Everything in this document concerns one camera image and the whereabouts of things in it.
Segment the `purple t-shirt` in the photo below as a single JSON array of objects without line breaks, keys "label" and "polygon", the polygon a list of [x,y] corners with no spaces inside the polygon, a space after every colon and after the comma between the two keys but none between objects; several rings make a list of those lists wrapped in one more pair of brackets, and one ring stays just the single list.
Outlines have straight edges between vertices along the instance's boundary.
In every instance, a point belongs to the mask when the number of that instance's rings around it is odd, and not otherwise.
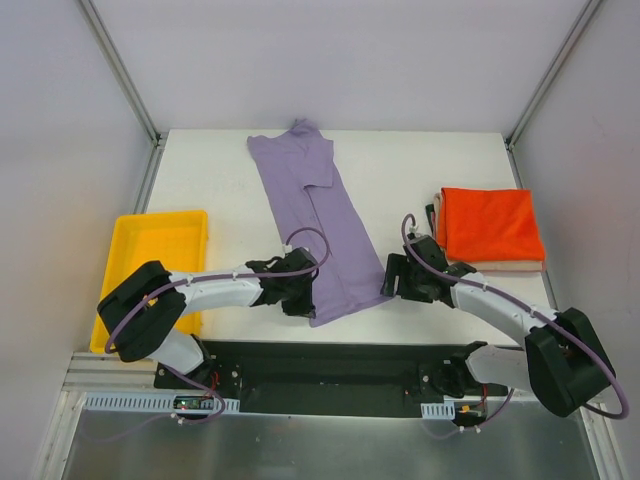
[{"label": "purple t-shirt", "polygon": [[277,137],[247,138],[278,232],[320,260],[331,254],[313,282],[319,327],[378,306],[385,270],[334,163],[334,142],[309,120]]}]

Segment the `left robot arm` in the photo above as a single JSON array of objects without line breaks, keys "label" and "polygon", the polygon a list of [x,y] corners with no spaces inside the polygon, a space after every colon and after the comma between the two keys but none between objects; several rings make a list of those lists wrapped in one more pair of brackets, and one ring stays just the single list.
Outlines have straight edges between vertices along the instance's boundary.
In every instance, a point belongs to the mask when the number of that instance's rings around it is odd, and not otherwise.
[{"label": "left robot arm", "polygon": [[213,389],[216,366],[194,333],[176,327],[181,318],[223,307],[279,304],[290,316],[315,315],[312,286],[318,261],[305,248],[234,269],[171,272],[157,260],[139,267],[97,306],[109,337],[104,350],[125,363],[150,359],[191,389]]}]

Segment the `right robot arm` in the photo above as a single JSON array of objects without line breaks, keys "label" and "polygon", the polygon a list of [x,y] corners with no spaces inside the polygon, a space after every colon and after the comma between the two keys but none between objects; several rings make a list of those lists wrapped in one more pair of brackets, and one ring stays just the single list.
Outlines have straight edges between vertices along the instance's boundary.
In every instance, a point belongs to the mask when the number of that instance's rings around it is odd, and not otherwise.
[{"label": "right robot arm", "polygon": [[623,419],[629,403],[589,318],[580,310],[538,307],[489,283],[466,263],[450,263],[430,236],[409,235],[401,254],[387,257],[382,295],[421,303],[443,303],[499,330],[516,349],[474,341],[447,360],[430,382],[453,398],[484,384],[532,393],[552,414],[598,409],[592,400],[613,389]]}]

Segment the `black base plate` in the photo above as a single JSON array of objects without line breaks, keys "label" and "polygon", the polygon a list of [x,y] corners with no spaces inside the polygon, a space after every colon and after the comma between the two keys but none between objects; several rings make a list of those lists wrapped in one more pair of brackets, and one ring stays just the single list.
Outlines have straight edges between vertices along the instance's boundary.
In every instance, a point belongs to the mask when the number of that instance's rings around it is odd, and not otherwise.
[{"label": "black base plate", "polygon": [[243,413],[418,418],[457,345],[213,341],[208,386]]}]

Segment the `right aluminium frame post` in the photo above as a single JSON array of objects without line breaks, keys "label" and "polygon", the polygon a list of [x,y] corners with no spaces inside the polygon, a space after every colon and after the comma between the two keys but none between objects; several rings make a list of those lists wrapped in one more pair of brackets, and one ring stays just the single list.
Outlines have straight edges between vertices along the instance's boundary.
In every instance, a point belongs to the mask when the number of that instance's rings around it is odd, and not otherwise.
[{"label": "right aluminium frame post", "polygon": [[508,152],[512,152],[514,150],[530,121],[533,119],[536,111],[541,107],[543,101],[550,93],[571,56],[577,50],[580,41],[605,5],[605,0],[588,0],[584,2],[584,5],[581,7],[575,20],[572,22],[567,34],[564,36],[559,48],[552,57],[541,79],[538,81],[514,127],[505,137],[505,146]]}]

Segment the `aluminium frame post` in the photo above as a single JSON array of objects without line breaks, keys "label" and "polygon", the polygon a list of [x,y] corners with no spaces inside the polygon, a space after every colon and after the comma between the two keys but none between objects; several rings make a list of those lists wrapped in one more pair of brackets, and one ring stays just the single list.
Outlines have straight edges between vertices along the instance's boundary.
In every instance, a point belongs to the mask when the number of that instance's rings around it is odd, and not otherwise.
[{"label": "aluminium frame post", "polygon": [[98,48],[105,58],[113,77],[119,85],[138,123],[150,140],[151,145],[158,147],[162,141],[162,133],[152,120],[98,8],[91,0],[78,0],[76,1],[76,5],[83,15]]},{"label": "aluminium frame post", "polygon": [[572,22],[567,34],[564,36],[559,48],[552,57],[541,79],[538,81],[514,127],[505,137],[505,146],[508,152],[512,152],[514,150],[530,121],[533,119],[536,111],[541,107],[543,101],[550,93],[571,56],[577,50],[580,41],[605,5],[605,0],[588,0],[584,2],[584,5],[581,7],[575,20]]}]

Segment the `left aluminium frame post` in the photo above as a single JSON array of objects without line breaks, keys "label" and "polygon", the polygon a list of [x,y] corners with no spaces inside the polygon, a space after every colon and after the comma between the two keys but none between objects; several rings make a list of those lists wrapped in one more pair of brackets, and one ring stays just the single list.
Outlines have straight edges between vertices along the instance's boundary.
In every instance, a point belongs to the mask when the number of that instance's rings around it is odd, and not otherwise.
[{"label": "left aluminium frame post", "polygon": [[158,147],[162,141],[162,133],[152,120],[98,8],[91,0],[78,0],[76,1],[76,5],[83,15],[98,48],[105,58],[113,77],[119,85],[138,123],[150,140],[151,145]]}]

